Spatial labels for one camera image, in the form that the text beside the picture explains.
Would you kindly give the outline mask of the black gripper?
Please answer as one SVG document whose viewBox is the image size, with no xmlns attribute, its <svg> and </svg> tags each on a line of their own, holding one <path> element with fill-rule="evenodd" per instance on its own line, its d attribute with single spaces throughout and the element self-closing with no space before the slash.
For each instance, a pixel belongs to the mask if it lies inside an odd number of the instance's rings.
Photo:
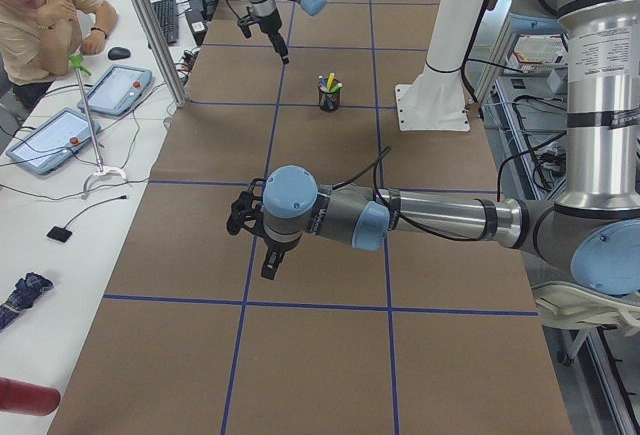
<svg viewBox="0 0 640 435">
<path fill-rule="evenodd" d="M 265 236 L 264 242 L 267 246 L 267 252 L 261 267 L 261 277 L 275 279 L 279 266 L 284 260 L 285 253 L 295 248 L 295 240 L 280 241 L 270 236 Z"/>
<path fill-rule="evenodd" d="M 256 19 L 261 32 L 271 35 L 274 51 L 279 55 L 282 64 L 287 65 L 289 63 L 289 52 L 286 42 L 279 33 L 282 27 L 279 11 L 275 9 L 268 15 L 257 15 Z"/>
</svg>

